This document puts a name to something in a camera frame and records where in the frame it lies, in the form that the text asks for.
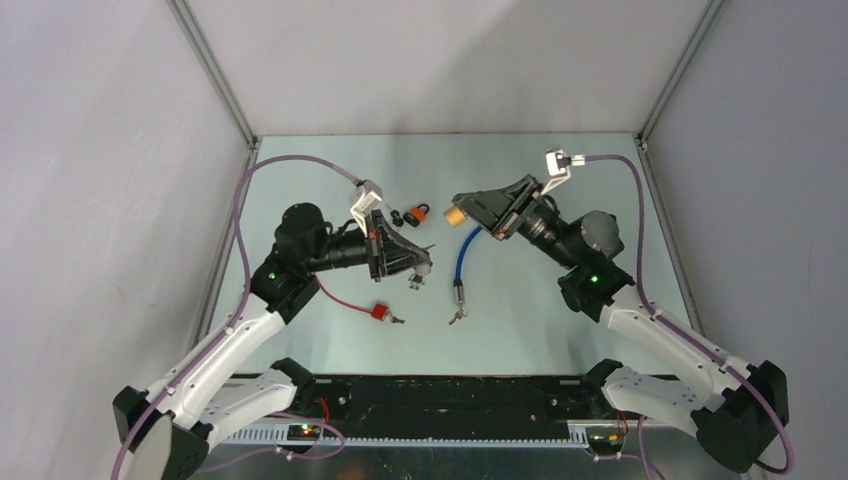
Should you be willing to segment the silver key bunch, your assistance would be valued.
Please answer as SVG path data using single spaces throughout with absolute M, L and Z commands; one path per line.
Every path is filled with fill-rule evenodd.
M 431 271 L 431 263 L 421 263 L 419 265 L 416 265 L 413 268 L 412 274 L 408 279 L 409 288 L 412 290 L 419 290 L 425 284 L 426 278 L 431 273 Z

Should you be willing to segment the orange black padlock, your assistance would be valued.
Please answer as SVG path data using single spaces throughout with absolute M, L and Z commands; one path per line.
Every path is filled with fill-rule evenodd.
M 430 207 L 426 203 L 421 203 L 410 207 L 402 216 L 403 220 L 413 228 L 418 228 L 426 219 Z

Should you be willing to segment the brass long-shackle padlock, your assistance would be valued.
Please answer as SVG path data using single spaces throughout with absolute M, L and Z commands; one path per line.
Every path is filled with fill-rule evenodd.
M 466 213 L 457 205 L 452 205 L 443 212 L 444 219 L 452 228 L 456 228 L 467 220 Z

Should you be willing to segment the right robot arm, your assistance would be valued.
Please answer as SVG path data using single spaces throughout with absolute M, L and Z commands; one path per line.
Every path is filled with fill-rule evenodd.
M 787 440 L 788 385 L 782 369 L 735 356 L 679 323 L 650 300 L 643 285 L 613 259 L 624 249 L 617 219 L 593 210 L 567 222 L 532 176 L 501 189 L 458 193 L 445 214 L 467 218 L 496 240 L 515 235 L 566 269 L 558 285 L 566 305 L 641 345 L 666 363 L 674 379 L 641 374 L 605 359 L 581 380 L 585 411 L 614 411 L 658 420 L 696 439 L 724 468 L 745 473 L 775 440 Z

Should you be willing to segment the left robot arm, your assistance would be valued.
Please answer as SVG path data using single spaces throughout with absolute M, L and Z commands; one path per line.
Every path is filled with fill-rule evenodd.
M 263 417 L 323 413 L 314 374 L 291 358 L 275 361 L 234 390 L 224 385 L 319 292 L 318 273 L 359 265 L 374 281 L 409 272 L 417 288 L 432 260 L 427 248 L 402 236 L 378 209 L 365 215 L 362 226 L 350 220 L 333 228 L 312 203 L 288 208 L 270 253 L 248 270 L 235 311 L 161 379 L 145 389 L 127 386 L 115 396 L 121 448 L 113 478 L 188 479 L 219 443 Z

